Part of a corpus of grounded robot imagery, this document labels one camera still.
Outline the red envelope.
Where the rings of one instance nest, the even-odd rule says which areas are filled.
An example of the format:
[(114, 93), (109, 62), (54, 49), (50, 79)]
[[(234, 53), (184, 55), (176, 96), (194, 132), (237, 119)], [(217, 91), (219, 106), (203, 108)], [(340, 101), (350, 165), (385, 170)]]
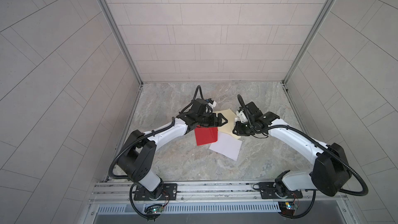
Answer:
[(197, 127), (194, 130), (195, 139), (198, 146), (215, 143), (218, 141), (218, 128)]

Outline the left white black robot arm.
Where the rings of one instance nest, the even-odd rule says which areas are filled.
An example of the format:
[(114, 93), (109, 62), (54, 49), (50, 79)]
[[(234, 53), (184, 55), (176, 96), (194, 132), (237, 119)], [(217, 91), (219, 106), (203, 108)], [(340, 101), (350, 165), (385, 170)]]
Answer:
[(228, 123), (221, 113), (214, 113), (212, 99), (194, 99), (172, 121), (158, 129), (141, 132), (136, 130), (116, 155), (108, 169), (111, 179), (128, 179), (144, 187), (151, 199), (158, 199), (163, 192), (164, 181), (151, 166), (157, 148), (199, 128), (217, 128)]

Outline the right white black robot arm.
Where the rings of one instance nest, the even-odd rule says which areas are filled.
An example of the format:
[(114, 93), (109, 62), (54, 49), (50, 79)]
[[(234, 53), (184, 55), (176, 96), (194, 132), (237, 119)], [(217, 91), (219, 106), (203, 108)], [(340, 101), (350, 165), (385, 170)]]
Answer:
[(369, 188), (364, 179), (348, 163), (344, 148), (339, 144), (328, 145), (288, 125), (277, 114), (262, 113), (254, 102), (240, 104), (233, 133), (238, 136), (262, 134), (272, 136), (289, 145), (312, 165), (309, 171), (282, 174), (281, 182), (290, 191), (318, 190), (333, 197), (338, 192), (352, 196), (366, 196)]

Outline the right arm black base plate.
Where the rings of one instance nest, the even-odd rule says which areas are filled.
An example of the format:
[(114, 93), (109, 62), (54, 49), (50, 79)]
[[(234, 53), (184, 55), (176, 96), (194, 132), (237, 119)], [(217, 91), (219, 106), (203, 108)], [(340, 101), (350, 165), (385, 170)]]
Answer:
[(276, 182), (259, 182), (253, 186), (253, 189), (260, 192), (262, 199), (301, 199), (301, 191), (290, 191), (283, 184)]

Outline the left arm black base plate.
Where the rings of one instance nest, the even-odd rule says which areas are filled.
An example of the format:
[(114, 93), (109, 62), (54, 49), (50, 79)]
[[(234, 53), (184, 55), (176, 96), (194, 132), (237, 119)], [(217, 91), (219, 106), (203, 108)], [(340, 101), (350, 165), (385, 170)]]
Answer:
[(154, 191), (149, 191), (144, 186), (138, 184), (133, 190), (134, 201), (170, 201), (176, 200), (176, 183), (161, 183)]

